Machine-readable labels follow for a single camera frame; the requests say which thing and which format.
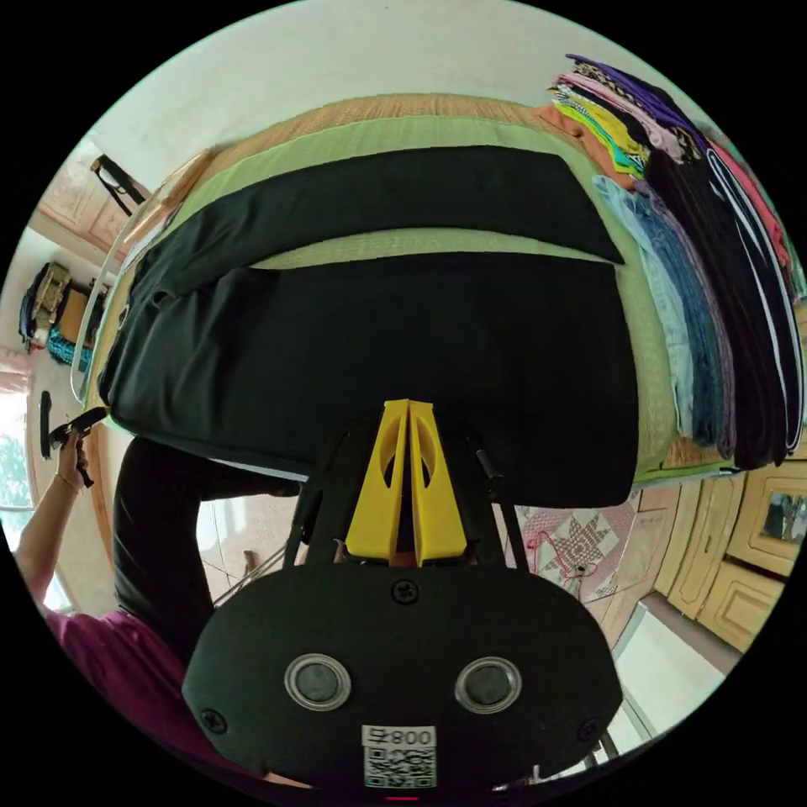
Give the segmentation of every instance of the pink shirt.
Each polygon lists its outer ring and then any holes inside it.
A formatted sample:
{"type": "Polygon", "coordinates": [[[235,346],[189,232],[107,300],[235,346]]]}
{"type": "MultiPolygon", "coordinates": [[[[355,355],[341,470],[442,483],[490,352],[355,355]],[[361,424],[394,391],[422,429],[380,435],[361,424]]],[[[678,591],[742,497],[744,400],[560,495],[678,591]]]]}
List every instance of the pink shirt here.
{"type": "Polygon", "coordinates": [[[67,657],[130,723],[200,761],[253,776],[213,748],[182,698],[185,669],[166,643],[134,616],[96,619],[47,611],[67,657]]]}

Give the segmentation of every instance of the qr code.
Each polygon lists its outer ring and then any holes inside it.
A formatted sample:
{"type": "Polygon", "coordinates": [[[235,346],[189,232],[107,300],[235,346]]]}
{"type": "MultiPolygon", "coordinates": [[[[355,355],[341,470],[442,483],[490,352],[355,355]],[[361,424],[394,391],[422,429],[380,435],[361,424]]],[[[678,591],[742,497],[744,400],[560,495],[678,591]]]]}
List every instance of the qr code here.
{"type": "Polygon", "coordinates": [[[365,747],[364,784],[368,788],[434,788],[437,749],[365,747]]]}

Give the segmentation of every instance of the door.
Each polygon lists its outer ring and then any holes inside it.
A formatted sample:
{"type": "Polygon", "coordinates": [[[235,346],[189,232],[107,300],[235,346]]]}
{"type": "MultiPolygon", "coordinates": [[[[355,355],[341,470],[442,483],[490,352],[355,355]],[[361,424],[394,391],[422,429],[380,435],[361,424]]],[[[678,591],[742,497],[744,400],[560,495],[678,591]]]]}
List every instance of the door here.
{"type": "Polygon", "coordinates": [[[746,491],[726,552],[787,577],[807,526],[807,462],[784,462],[746,475],[746,491]]]}
{"type": "Polygon", "coordinates": [[[668,595],[670,604],[690,619],[695,619],[706,601],[723,560],[740,508],[745,476],[707,479],[700,490],[687,550],[668,595]]]}
{"type": "Polygon", "coordinates": [[[745,652],[757,637],[784,584],[723,561],[698,622],[745,652]]]}

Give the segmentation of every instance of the screw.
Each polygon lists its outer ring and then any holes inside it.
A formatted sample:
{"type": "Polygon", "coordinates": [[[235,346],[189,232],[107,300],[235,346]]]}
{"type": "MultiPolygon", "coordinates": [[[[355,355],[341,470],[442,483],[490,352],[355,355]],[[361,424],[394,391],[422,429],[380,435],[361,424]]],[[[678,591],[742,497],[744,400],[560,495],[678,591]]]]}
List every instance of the screw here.
{"type": "Polygon", "coordinates": [[[224,734],[227,721],[215,709],[203,709],[202,722],[211,734],[224,734]]]}
{"type": "Polygon", "coordinates": [[[591,720],[586,720],[583,725],[578,729],[578,739],[581,742],[590,742],[599,732],[599,720],[593,717],[591,720]]]}
{"type": "Polygon", "coordinates": [[[411,605],[418,601],[420,591],[411,580],[398,580],[393,585],[393,599],[400,605],[411,605]]]}

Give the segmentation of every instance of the bag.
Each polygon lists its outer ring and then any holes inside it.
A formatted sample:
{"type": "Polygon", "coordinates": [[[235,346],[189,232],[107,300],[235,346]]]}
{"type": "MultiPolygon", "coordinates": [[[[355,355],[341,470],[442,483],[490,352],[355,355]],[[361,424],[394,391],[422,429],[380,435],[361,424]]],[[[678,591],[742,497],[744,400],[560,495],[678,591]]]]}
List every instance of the bag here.
{"type": "Polygon", "coordinates": [[[37,272],[19,309],[18,331],[27,347],[32,340],[38,346],[44,346],[39,344],[37,334],[47,339],[51,326],[59,319],[61,302],[70,280],[70,271],[54,261],[46,263],[37,272]]]}

